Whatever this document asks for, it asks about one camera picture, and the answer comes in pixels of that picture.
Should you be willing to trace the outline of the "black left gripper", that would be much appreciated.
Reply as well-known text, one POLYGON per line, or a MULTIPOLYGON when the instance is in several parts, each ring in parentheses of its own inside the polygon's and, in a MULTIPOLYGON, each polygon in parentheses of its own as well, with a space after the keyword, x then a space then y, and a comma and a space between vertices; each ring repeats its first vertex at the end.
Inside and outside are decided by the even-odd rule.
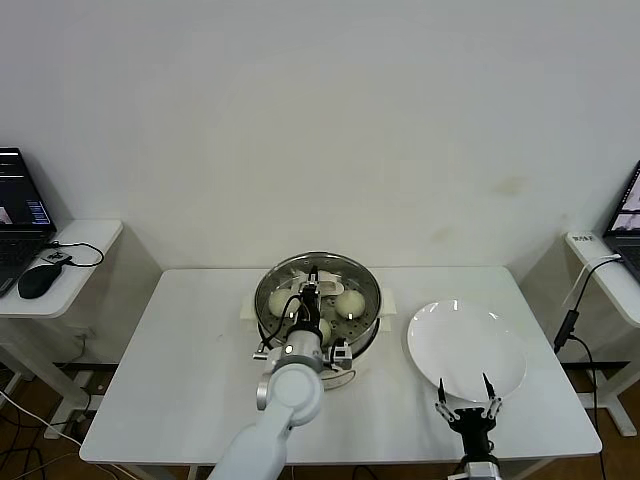
POLYGON ((320 284, 319 270, 313 266, 308 274, 307 288, 301 291, 303 315, 296 320, 294 331, 320 333, 320 284))

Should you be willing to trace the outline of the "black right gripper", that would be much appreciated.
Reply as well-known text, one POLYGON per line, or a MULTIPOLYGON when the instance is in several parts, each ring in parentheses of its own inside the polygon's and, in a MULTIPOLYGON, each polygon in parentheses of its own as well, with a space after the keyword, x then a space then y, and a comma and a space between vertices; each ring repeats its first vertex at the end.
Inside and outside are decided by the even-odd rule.
POLYGON ((486 374, 483 374, 483 381, 488 396, 488 403, 484 409, 451 409, 447 403, 443 379, 439 379, 435 409, 449 423, 450 428, 461 436, 464 460, 495 460, 492 455, 493 443, 489 440, 488 434, 496 426, 502 398, 496 394, 486 374))

